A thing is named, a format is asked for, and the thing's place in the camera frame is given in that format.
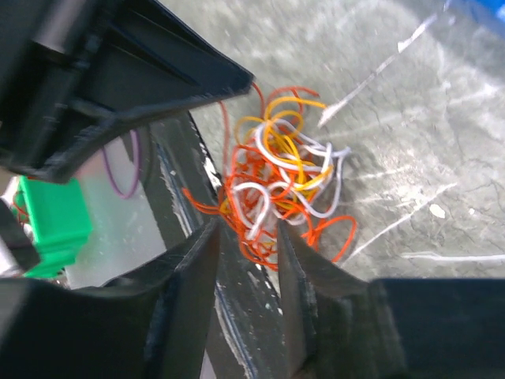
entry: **green plastic block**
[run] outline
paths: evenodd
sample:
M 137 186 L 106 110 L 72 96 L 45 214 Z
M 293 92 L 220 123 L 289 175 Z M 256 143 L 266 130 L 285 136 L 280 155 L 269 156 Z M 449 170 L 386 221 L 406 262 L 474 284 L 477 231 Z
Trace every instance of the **green plastic block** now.
M 25 205 L 33 229 L 33 244 L 41 262 L 25 275 L 54 278 L 63 267 L 75 263 L 88 241 L 92 223 L 80 190 L 72 179 L 65 185 L 20 179 L 18 205 Z

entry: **blue object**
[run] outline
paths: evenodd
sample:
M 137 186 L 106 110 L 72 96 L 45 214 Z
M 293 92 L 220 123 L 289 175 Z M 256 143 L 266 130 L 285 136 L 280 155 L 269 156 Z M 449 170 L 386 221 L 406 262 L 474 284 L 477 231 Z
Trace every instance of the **blue object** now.
M 451 6 L 505 38 L 505 0 L 453 0 Z

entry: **gray concrete floor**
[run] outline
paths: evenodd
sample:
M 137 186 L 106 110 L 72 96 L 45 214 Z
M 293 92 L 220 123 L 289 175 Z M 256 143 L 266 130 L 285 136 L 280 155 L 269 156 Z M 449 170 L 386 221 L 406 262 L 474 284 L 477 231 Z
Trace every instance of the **gray concrete floor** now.
M 300 84 L 327 103 L 351 92 L 397 51 L 443 0 L 206 0 L 163 3 L 213 46 L 250 69 L 262 88 Z M 340 213 L 360 229 L 340 265 L 376 276 L 502 276 L 505 212 L 505 41 L 448 11 L 311 137 L 349 145 Z M 228 102 L 234 119 L 255 96 Z M 219 163 L 217 107 L 194 112 Z M 348 232 L 324 236 L 331 256 Z M 406 254 L 476 256 L 472 262 Z
M 10 179 L 13 177 L 8 171 L 0 169 L 0 193 L 4 193 L 7 189 Z

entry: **black plastic bracket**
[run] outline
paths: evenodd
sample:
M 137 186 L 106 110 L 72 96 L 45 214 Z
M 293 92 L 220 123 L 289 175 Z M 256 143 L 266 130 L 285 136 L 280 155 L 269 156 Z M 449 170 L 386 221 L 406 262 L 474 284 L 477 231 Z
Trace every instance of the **black plastic bracket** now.
M 105 287 L 0 280 L 0 377 L 200 377 L 218 260 L 213 220 Z
M 279 225 L 289 377 L 505 377 L 505 280 L 362 282 Z
M 156 0 L 0 2 L 0 165 L 66 182 L 132 128 L 253 80 Z

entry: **tangled wire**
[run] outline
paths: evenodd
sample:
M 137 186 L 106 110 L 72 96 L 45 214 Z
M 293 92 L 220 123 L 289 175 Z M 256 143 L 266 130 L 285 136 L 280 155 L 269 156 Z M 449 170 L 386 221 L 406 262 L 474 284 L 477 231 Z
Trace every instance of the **tangled wire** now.
M 342 189 L 342 165 L 350 148 L 334 150 L 331 143 L 322 145 L 301 131 L 304 127 L 304 106 L 325 108 L 326 105 L 302 99 L 299 92 L 318 97 L 309 88 L 278 88 L 264 100 L 260 97 L 262 117 L 246 116 L 234 127 L 234 146 L 230 164 L 230 123 L 223 103 L 225 146 L 223 153 L 223 187 L 219 205 L 204 205 L 196 201 L 187 189 L 184 194 L 200 212 L 220 215 L 235 231 L 241 252 L 250 261 L 277 271 L 277 219 L 306 229 L 302 237 L 315 250 L 324 229 L 339 221 L 352 223 L 350 234 L 341 250 L 333 257 L 336 262 L 346 252 L 354 238 L 357 222 L 352 216 L 333 217 L 339 205 Z M 290 92 L 292 96 L 278 97 Z M 284 103 L 297 103 L 298 111 L 284 110 L 274 114 Z M 246 122 L 256 125 L 241 141 L 239 129 Z M 326 211 L 317 211 L 314 203 L 333 190 Z

